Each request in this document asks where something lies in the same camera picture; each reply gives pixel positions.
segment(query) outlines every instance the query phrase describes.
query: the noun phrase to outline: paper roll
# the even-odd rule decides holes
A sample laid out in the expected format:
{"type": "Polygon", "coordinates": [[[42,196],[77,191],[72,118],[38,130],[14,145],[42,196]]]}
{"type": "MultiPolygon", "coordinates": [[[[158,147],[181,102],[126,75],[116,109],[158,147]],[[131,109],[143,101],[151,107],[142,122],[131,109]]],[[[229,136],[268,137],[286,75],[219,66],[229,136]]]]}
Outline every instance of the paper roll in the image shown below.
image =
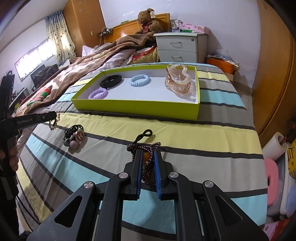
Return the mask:
{"type": "Polygon", "coordinates": [[[279,144],[284,136],[276,132],[269,142],[263,147],[262,154],[264,158],[276,161],[282,154],[287,150],[287,143],[285,142],[282,146],[279,144]]]}

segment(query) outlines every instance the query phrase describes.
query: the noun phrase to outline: jewelry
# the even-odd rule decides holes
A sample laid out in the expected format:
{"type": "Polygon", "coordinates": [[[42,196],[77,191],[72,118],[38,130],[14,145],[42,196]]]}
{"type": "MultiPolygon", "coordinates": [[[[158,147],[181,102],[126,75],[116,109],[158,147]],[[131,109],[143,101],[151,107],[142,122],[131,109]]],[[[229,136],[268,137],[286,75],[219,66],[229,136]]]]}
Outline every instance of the jewelry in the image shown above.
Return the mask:
{"type": "Polygon", "coordinates": [[[100,82],[102,88],[108,89],[118,85],[122,80],[121,75],[111,75],[100,82]]]}
{"type": "Polygon", "coordinates": [[[146,74],[140,74],[132,77],[130,79],[130,85],[133,87],[142,87],[148,84],[151,81],[150,77],[146,74]]]}
{"type": "Polygon", "coordinates": [[[150,137],[152,134],[153,132],[150,129],[145,130],[142,134],[139,134],[135,141],[126,148],[127,151],[132,153],[132,161],[135,160],[137,149],[141,149],[144,152],[143,161],[147,162],[147,166],[143,170],[142,178],[143,181],[148,185],[155,185],[155,181],[151,181],[154,170],[154,151],[159,148],[160,142],[156,142],[152,145],[145,145],[138,143],[138,141],[140,141],[143,137],[150,137]]]}
{"type": "Polygon", "coordinates": [[[167,67],[166,70],[165,86],[177,93],[187,93],[191,85],[191,77],[187,73],[187,68],[181,64],[174,64],[167,67]]]}
{"type": "Polygon", "coordinates": [[[83,142],[85,134],[82,125],[73,125],[69,129],[65,130],[65,135],[63,138],[64,146],[70,146],[72,149],[76,150],[78,145],[83,142]]]}
{"type": "Polygon", "coordinates": [[[97,89],[95,91],[93,91],[90,95],[89,95],[89,99],[104,99],[108,94],[108,91],[105,88],[100,88],[97,89]]]}
{"type": "Polygon", "coordinates": [[[60,107],[60,108],[58,109],[58,111],[56,111],[56,113],[57,113],[57,117],[56,117],[56,119],[54,120],[54,123],[53,123],[53,124],[51,123],[51,120],[49,121],[49,128],[50,128],[50,130],[54,130],[54,129],[56,129],[56,127],[57,127],[57,123],[58,123],[58,121],[60,120],[61,110],[62,110],[62,108],[60,107]]]}

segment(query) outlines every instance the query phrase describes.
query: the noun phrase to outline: brown teddy bear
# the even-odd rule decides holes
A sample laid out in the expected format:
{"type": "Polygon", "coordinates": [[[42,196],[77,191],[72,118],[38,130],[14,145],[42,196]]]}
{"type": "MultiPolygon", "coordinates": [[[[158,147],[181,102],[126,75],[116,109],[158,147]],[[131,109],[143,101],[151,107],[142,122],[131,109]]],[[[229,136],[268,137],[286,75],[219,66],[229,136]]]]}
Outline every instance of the brown teddy bear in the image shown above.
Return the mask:
{"type": "Polygon", "coordinates": [[[138,14],[137,22],[142,25],[142,28],[139,29],[136,34],[147,34],[147,38],[154,41],[155,37],[153,35],[163,32],[163,28],[157,20],[152,20],[150,14],[152,11],[154,13],[152,8],[148,8],[138,14]]]}

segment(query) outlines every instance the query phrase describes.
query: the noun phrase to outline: headboard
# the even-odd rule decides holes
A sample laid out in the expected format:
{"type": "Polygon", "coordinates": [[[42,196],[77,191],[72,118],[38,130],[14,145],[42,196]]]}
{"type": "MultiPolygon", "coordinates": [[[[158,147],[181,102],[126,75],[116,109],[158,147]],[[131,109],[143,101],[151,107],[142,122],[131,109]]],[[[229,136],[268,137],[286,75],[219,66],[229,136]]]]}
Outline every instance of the headboard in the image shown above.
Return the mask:
{"type": "MultiPolygon", "coordinates": [[[[171,29],[170,14],[163,13],[163,14],[157,14],[155,16],[156,16],[155,20],[159,21],[163,30],[165,32],[168,32],[169,29],[171,29]]],[[[119,39],[120,37],[130,35],[130,34],[135,34],[135,32],[138,30],[139,30],[139,25],[137,23],[137,20],[135,19],[127,23],[123,23],[115,26],[112,30],[112,33],[102,36],[102,38],[104,39],[104,43],[113,43],[115,40],[119,39]]]]}

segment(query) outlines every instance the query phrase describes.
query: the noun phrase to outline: hand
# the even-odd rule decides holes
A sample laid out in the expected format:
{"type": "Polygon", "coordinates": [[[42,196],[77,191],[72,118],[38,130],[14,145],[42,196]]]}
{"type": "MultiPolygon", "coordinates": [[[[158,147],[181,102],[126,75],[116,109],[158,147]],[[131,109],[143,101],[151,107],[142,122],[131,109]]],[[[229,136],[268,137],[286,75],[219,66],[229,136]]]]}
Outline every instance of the hand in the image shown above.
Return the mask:
{"type": "MultiPolygon", "coordinates": [[[[11,167],[11,169],[13,171],[17,171],[18,169],[18,156],[17,156],[17,147],[16,147],[16,140],[15,140],[15,145],[9,150],[9,154],[10,154],[10,159],[9,159],[9,165],[11,167]]],[[[5,158],[5,153],[4,151],[0,150],[0,159],[4,159],[5,158]]]]}

